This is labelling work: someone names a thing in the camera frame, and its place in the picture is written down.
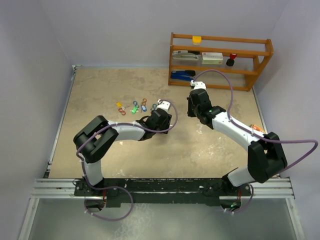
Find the blue S carabiner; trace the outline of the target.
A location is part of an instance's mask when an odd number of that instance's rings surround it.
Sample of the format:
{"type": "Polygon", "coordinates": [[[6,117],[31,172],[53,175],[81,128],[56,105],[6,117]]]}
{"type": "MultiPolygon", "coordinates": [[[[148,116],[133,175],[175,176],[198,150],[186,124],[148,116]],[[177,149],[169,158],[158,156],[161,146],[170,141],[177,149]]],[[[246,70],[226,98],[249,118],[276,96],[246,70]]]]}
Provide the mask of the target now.
{"type": "Polygon", "coordinates": [[[157,107],[157,104],[152,104],[152,106],[151,106],[151,108],[150,108],[150,111],[152,112],[152,111],[154,111],[155,109],[156,109],[156,107],[157,107]]]}

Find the blue key tag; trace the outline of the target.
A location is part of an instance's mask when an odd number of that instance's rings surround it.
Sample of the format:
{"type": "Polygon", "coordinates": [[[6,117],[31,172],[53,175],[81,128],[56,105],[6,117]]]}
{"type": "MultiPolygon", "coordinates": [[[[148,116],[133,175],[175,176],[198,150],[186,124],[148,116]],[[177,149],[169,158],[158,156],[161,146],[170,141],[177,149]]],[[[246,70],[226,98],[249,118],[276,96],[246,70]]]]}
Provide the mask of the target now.
{"type": "Polygon", "coordinates": [[[146,106],[145,106],[145,105],[141,105],[141,110],[142,110],[143,112],[146,112],[146,111],[147,111],[146,106]]]}

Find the orange S carabiner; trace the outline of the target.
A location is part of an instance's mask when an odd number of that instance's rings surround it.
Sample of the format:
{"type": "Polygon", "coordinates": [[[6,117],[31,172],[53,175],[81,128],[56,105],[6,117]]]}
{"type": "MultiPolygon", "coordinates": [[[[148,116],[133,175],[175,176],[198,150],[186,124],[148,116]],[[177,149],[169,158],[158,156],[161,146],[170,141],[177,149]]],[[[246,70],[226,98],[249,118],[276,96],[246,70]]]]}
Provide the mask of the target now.
{"type": "Polygon", "coordinates": [[[143,98],[143,99],[142,99],[142,102],[141,102],[141,105],[142,105],[142,106],[145,106],[146,103],[147,103],[147,99],[146,99],[146,98],[143,98]]]}

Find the green key tag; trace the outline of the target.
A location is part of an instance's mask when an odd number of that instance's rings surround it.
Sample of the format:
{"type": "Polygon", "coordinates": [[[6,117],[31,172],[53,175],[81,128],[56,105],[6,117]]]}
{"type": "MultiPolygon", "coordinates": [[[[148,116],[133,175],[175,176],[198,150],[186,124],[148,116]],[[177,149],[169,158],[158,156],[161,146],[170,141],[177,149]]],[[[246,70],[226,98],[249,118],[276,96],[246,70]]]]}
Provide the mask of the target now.
{"type": "Polygon", "coordinates": [[[133,109],[131,110],[131,113],[135,114],[138,111],[139,111],[139,107],[138,106],[134,106],[133,109]]]}

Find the teal S carabiner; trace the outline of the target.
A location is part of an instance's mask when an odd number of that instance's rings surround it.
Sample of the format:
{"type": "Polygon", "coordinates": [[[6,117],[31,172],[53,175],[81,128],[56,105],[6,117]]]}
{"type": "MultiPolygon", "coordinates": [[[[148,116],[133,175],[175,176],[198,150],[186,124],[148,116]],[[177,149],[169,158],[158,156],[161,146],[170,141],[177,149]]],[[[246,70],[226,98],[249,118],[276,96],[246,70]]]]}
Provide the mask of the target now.
{"type": "Polygon", "coordinates": [[[133,101],[133,105],[135,106],[135,107],[139,107],[139,104],[138,104],[138,102],[137,101],[133,101]]]}

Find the red S carabiner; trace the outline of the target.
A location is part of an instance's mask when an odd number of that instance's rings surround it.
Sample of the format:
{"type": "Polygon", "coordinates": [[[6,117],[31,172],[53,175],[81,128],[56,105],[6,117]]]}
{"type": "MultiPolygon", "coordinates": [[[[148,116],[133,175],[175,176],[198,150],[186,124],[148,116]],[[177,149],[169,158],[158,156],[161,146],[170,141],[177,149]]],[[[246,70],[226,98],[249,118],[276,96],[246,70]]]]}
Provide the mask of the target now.
{"type": "Polygon", "coordinates": [[[118,112],[121,113],[122,116],[125,116],[125,115],[126,115],[125,110],[123,110],[122,108],[119,108],[119,109],[118,109],[118,112]]]}

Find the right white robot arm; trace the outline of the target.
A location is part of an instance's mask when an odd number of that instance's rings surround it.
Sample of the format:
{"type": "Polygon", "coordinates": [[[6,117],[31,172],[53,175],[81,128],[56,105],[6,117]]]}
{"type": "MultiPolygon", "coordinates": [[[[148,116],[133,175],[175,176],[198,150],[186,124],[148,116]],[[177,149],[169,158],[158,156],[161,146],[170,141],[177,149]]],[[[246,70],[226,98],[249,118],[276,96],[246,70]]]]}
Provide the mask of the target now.
{"type": "Polygon", "coordinates": [[[247,152],[247,166],[222,177],[226,195],[235,195],[244,184],[264,183],[288,166],[282,145],[274,142],[279,140],[277,134],[264,134],[228,116],[224,108],[212,106],[205,89],[192,90],[187,100],[189,117],[198,118],[201,124],[226,135],[247,152]]]}

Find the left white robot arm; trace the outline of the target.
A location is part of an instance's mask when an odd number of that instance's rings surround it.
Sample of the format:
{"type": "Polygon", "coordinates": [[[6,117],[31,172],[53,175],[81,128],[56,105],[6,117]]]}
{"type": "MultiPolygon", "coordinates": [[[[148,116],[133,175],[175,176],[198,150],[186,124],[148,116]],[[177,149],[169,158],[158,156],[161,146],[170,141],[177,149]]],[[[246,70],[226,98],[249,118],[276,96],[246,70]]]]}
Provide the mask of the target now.
{"type": "Polygon", "coordinates": [[[157,133],[167,134],[172,115],[166,110],[156,109],[151,115],[133,122],[108,121],[102,115],[96,116],[74,138],[76,156],[81,159],[85,190],[91,196],[98,196],[106,188],[102,174],[101,160],[116,141],[145,141],[157,133]]]}

